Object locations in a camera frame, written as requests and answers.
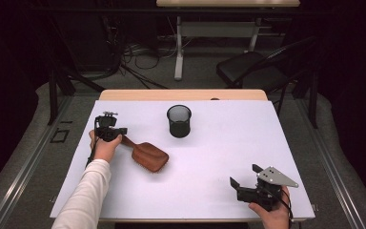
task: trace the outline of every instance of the dark background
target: dark background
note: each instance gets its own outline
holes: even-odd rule
[[[116,71],[119,52],[109,45],[106,21],[97,15],[48,19],[29,15],[21,6],[75,6],[73,1],[0,0],[0,171],[27,129],[36,109],[35,90],[48,82],[53,64],[78,71]],[[79,7],[155,8],[151,1],[78,1]],[[366,185],[366,1],[303,0],[306,10],[331,10],[326,19],[296,19],[284,43],[314,34],[320,43],[319,93],[333,105],[340,144]],[[156,36],[168,31],[159,17],[114,17],[122,36],[156,49]]]

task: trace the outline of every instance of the white table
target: white table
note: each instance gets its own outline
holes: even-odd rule
[[[131,94],[126,90],[121,94]],[[270,101],[260,90],[225,90],[222,97],[242,99],[230,92],[252,92],[260,100],[208,100],[215,90],[193,90],[200,100],[171,100],[173,90],[154,94],[141,90],[142,100],[98,100],[82,134],[61,192],[51,212],[55,218],[76,187],[90,154],[88,132],[94,119],[105,111],[118,113],[116,127],[129,128],[136,143],[148,141],[170,155],[166,166],[152,174],[133,162],[132,149],[119,146],[112,161],[110,190],[104,200],[101,220],[118,222],[220,222],[259,220],[247,203],[236,200],[230,177],[253,188],[255,163],[274,166],[299,184],[290,188],[295,220],[315,217],[294,159]],[[187,90],[175,90],[187,97]],[[101,99],[112,98],[106,94]],[[169,134],[167,110],[175,104],[188,106],[193,113],[192,130],[185,138]]]
[[[298,0],[157,0],[165,8],[288,8],[298,7]],[[183,77],[182,36],[196,37],[251,37],[248,51],[253,51],[259,27],[254,22],[182,22],[177,16],[177,56],[174,79]]]

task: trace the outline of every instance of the cable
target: cable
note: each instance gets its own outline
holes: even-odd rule
[[[120,66],[121,68],[123,68],[124,70],[126,70],[127,72],[131,73],[136,79],[138,79],[146,88],[150,88],[148,85],[145,84],[145,82],[147,83],[150,83],[150,84],[153,84],[154,86],[158,87],[158,88],[161,88],[161,89],[168,89],[167,87],[161,85],[161,84],[158,84],[156,83],[155,81],[149,79],[147,76],[145,75],[142,75],[138,72],[136,72],[135,70],[129,68],[128,66],[122,64]]]
[[[171,29],[172,29],[173,34],[176,35],[176,32],[174,31],[174,28],[172,26],[171,19],[169,17],[167,17],[167,18],[168,18],[169,26],[171,26]]]
[[[158,63],[159,63],[159,59],[160,59],[160,57],[159,57],[159,55],[158,54],[156,54],[156,62],[155,62],[155,64],[153,65],[153,66],[150,66],[150,67],[147,67],[147,68],[144,68],[144,67],[140,67],[139,65],[138,65],[138,56],[139,55],[137,55],[136,57],[135,57],[135,59],[134,59],[134,65],[138,68],[138,69],[141,69],[141,70],[149,70],[149,69],[153,69],[153,68],[155,68],[157,65],[158,65]]]
[[[129,52],[132,53],[132,46],[128,45],[127,47],[128,47]],[[120,62],[120,66],[119,66],[120,67],[119,68],[120,73],[122,75],[126,75],[127,72],[128,73],[131,73],[132,76],[134,76],[136,79],[138,79],[139,82],[145,88],[149,89],[150,87],[145,83],[145,80],[144,79],[146,79],[148,81],[150,81],[150,80],[148,78],[146,78],[145,76],[140,75],[139,73],[137,73],[137,72],[133,71],[132,69],[130,69],[129,67],[127,67],[127,64],[131,62],[133,55],[130,55],[130,59],[129,60],[126,60],[126,56],[128,56],[128,55],[126,55],[125,53],[122,55],[122,60],[123,61]]]
[[[88,162],[86,163],[86,167],[88,167],[88,165],[93,161],[93,158],[94,158],[94,154],[96,153],[96,143],[97,141],[99,140],[98,137],[96,137],[96,123],[98,122],[98,119],[96,118],[94,120],[94,136],[93,136],[93,139],[94,139],[94,143],[93,143],[93,146],[91,147],[91,155],[88,157]]]
[[[275,199],[277,199],[278,201],[281,202],[281,204],[284,205],[284,207],[286,207],[288,209],[288,228],[290,229],[293,225],[293,211],[291,210],[291,200],[290,200],[290,196],[281,190],[281,196],[284,194],[287,198],[288,198],[288,204],[286,202],[284,202],[284,200],[281,197],[278,197],[276,195],[274,195],[272,192],[270,192],[269,190],[267,190],[266,188],[260,186],[260,185],[256,185],[258,188],[262,189],[264,192],[268,193],[269,195],[271,195],[272,197],[274,197]]]

